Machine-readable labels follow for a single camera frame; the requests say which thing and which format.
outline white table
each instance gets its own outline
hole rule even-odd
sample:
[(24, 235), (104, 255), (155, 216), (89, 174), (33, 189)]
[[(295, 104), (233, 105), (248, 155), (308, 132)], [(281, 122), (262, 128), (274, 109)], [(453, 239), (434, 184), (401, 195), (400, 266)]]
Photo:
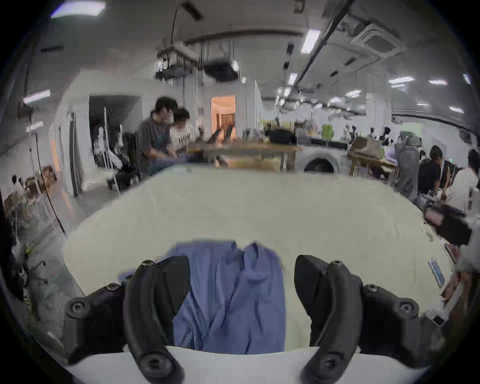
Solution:
[(445, 278), (451, 264), (423, 226), (421, 212), (380, 182), (187, 165), (160, 172), (90, 216), (67, 239), (64, 257), (88, 295), (179, 241), (257, 241), (282, 261), (285, 348), (292, 350), (308, 346), (310, 335), (293, 284), (299, 254), (342, 260), (364, 284), (413, 298), (425, 310), (440, 293), (427, 262), (436, 257)]

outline floor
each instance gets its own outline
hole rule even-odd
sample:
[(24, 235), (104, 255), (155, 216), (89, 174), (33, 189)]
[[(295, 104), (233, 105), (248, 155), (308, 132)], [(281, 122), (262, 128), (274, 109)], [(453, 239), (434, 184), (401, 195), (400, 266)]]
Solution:
[[(63, 234), (46, 200), (51, 220), (36, 228), (32, 226), (20, 239), (31, 247), (27, 261), (29, 268), (41, 261), (46, 262), (45, 266), (40, 266), (30, 274), (32, 306), (37, 318), (33, 316), (28, 318), (28, 328), (43, 346), (55, 351), (61, 349), (65, 304), (74, 297), (84, 295), (63, 262), (62, 250), (65, 240), (82, 221), (117, 198), (119, 194), (107, 187), (100, 187), (73, 198), (65, 192), (59, 177), (50, 187), (49, 195), (66, 234)], [(42, 282), (40, 278), (46, 279), (47, 283)], [(25, 317), (24, 306), (16, 301), (14, 307), (17, 315)]]

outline blue cloth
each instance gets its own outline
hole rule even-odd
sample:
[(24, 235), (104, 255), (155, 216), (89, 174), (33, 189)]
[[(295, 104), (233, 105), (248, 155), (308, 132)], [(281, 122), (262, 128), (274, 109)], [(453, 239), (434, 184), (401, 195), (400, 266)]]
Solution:
[(280, 259), (258, 244), (179, 244), (167, 257), (190, 262), (190, 292), (173, 319), (177, 347), (228, 354), (281, 352), (285, 293)]

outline white t-shirt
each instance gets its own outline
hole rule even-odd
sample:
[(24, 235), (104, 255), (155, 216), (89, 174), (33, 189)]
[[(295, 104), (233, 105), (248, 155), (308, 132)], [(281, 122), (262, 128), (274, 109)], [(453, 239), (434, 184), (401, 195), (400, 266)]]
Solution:
[(175, 151), (183, 148), (187, 145), (187, 143), (195, 142), (199, 135), (200, 133), (198, 132), (198, 129), (195, 129), (190, 124), (187, 124), (185, 129), (182, 130), (179, 130), (175, 127), (170, 129), (170, 138)]
[(445, 202), (463, 212), (467, 211), (468, 194), (470, 187), (475, 188), (479, 179), (475, 176), (475, 173), (470, 168), (465, 168), (459, 171), (451, 187), (448, 187), (445, 191)]

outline doorway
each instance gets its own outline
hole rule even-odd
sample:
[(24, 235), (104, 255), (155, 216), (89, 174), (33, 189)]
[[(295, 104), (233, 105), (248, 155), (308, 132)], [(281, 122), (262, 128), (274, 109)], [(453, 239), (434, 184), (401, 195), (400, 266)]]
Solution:
[(216, 96), (212, 98), (212, 133), (217, 129), (222, 132), (219, 135), (219, 140), (223, 139), (225, 131), (231, 125), (233, 126), (231, 138), (235, 137), (235, 96)]

